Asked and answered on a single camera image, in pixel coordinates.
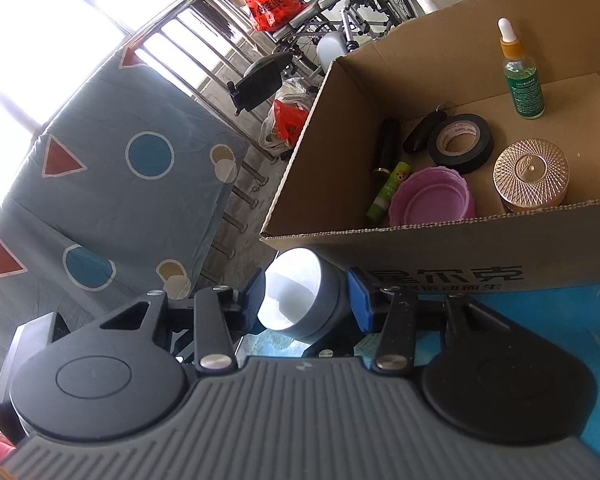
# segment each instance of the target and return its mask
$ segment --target gray ribbed platform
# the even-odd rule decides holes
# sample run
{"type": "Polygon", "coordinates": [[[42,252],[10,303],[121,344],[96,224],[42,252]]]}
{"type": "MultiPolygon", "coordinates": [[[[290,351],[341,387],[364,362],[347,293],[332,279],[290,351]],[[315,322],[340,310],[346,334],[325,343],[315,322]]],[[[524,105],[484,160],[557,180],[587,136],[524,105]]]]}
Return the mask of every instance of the gray ribbed platform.
{"type": "Polygon", "coordinates": [[[4,466],[18,480],[600,479],[599,457],[576,438],[477,442],[440,422],[411,383],[356,358],[250,358],[201,381],[178,413],[136,438],[68,446],[36,436],[4,466]]]}

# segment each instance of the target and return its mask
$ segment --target pink plastic lid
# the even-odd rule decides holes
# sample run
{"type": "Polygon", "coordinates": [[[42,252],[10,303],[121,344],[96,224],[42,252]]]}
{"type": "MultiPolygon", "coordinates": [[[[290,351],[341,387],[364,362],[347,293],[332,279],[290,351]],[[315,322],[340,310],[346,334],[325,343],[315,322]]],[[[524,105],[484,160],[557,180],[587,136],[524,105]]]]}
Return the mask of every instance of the pink plastic lid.
{"type": "Polygon", "coordinates": [[[449,222],[475,216],[466,180],[448,168],[426,168],[403,182],[389,207],[389,224],[449,222]]]}

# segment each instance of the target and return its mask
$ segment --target concrete floor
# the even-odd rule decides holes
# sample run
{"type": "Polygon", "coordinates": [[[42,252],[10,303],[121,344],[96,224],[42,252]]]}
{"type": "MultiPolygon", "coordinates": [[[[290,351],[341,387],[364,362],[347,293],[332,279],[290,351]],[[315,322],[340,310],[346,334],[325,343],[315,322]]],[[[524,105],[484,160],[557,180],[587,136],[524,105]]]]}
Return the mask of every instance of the concrete floor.
{"type": "MultiPolygon", "coordinates": [[[[260,229],[287,165],[281,160],[271,164],[253,148],[249,149],[246,160],[269,180],[261,186],[244,170],[240,172],[236,185],[256,199],[258,203],[254,209],[251,209],[237,196],[231,196],[224,211],[247,224],[247,229],[240,234],[238,229],[227,222],[222,222],[216,233],[216,240],[234,249],[235,255],[227,258],[225,254],[212,248],[204,265],[205,273],[214,274],[219,278],[219,282],[237,288],[242,288],[258,267],[266,268],[276,256],[274,249],[260,241],[260,229]]],[[[196,289],[213,284],[214,282],[201,276],[196,284],[196,289]]]]}

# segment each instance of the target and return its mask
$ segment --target glue stick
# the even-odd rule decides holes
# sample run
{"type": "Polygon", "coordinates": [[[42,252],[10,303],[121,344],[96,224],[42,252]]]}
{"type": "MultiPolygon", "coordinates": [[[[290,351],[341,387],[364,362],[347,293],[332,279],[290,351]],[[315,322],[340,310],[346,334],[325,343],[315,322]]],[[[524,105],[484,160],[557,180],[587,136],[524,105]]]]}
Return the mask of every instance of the glue stick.
{"type": "Polygon", "coordinates": [[[386,210],[389,209],[391,197],[400,187],[400,184],[407,180],[411,173],[411,168],[406,162],[398,162],[392,174],[382,186],[382,189],[376,196],[376,199],[371,204],[371,207],[366,212],[366,217],[371,218],[373,222],[379,222],[386,210]]]}

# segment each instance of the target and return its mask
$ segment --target blue circle pattern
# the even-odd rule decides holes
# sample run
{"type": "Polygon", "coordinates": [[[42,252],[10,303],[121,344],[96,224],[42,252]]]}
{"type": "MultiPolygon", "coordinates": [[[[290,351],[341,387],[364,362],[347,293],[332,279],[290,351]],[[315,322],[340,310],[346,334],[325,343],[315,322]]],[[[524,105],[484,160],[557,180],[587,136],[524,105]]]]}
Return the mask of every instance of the blue circle pattern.
{"type": "Polygon", "coordinates": [[[113,275],[113,266],[109,260],[84,247],[68,251],[65,262],[72,278],[87,288],[104,286],[113,275]]]}
{"type": "Polygon", "coordinates": [[[128,157],[129,163],[139,174],[156,177],[169,169],[173,155],[164,139],[144,134],[131,142],[128,157]]]}

